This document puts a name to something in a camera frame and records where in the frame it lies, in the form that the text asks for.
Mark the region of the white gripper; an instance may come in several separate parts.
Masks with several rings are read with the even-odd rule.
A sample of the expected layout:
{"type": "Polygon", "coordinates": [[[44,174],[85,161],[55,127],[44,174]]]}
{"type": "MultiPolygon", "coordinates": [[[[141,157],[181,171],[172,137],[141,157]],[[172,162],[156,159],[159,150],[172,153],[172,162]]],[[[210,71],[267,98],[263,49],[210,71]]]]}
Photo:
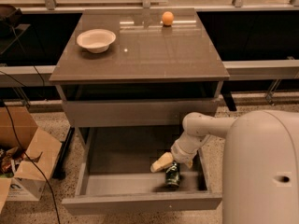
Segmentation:
{"type": "Polygon", "coordinates": [[[150,170],[153,173],[160,172],[161,170],[171,166],[173,161],[184,163],[188,168],[192,168],[192,160],[202,145],[202,137],[183,133],[171,146],[171,153],[165,152],[151,165],[150,170]]]}

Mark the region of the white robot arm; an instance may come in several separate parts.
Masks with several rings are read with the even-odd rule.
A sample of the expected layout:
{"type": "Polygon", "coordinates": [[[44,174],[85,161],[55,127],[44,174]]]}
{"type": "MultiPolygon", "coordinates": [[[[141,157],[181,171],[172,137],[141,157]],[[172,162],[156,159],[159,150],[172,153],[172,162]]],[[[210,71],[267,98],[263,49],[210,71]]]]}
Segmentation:
{"type": "Polygon", "coordinates": [[[239,118],[190,113],[183,133],[154,162],[192,165],[209,135],[225,140],[222,160],[222,224],[299,224],[299,114],[277,110],[239,118]]]}

